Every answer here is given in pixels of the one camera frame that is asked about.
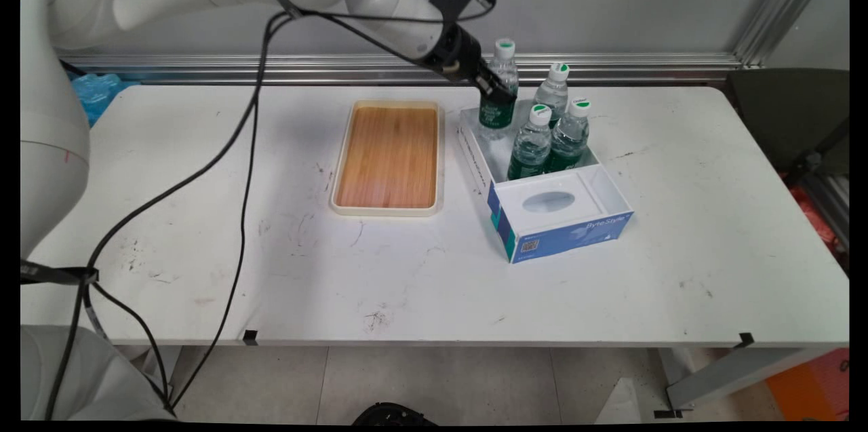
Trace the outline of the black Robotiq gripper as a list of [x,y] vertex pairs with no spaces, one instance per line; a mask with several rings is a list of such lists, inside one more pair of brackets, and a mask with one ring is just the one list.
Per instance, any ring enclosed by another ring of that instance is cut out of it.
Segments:
[[473,81],[486,102],[512,104],[517,99],[517,93],[505,83],[502,73],[481,55],[478,40],[458,24],[443,28],[436,45],[420,59],[420,65],[449,81]]

